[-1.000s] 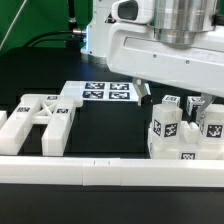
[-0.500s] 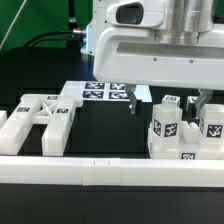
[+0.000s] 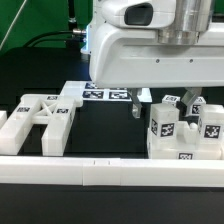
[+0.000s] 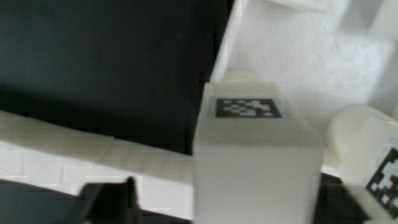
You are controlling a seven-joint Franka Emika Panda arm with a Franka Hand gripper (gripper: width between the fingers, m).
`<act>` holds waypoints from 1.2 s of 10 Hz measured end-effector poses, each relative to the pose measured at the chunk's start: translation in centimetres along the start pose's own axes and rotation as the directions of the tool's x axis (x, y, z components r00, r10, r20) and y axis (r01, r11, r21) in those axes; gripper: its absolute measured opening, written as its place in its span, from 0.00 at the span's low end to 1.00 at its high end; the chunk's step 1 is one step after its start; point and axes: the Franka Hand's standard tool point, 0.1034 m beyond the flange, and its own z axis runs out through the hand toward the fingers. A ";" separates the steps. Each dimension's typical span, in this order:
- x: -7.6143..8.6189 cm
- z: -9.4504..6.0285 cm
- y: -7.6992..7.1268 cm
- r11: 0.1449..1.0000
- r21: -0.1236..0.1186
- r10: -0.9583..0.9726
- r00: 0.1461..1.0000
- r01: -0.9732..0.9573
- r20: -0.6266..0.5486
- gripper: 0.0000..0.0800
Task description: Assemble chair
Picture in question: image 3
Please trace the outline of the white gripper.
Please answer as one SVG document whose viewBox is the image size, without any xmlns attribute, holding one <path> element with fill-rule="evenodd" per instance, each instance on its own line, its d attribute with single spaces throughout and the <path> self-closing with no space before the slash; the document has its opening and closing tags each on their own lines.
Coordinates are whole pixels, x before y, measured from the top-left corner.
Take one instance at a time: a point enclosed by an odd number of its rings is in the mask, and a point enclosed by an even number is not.
<svg viewBox="0 0 224 224">
<path fill-rule="evenodd" d="M 99 87 L 127 87 L 141 117 L 142 87 L 186 87 L 183 115 L 205 86 L 224 85 L 224 22 L 215 0 L 94 0 L 90 76 Z"/>
</svg>

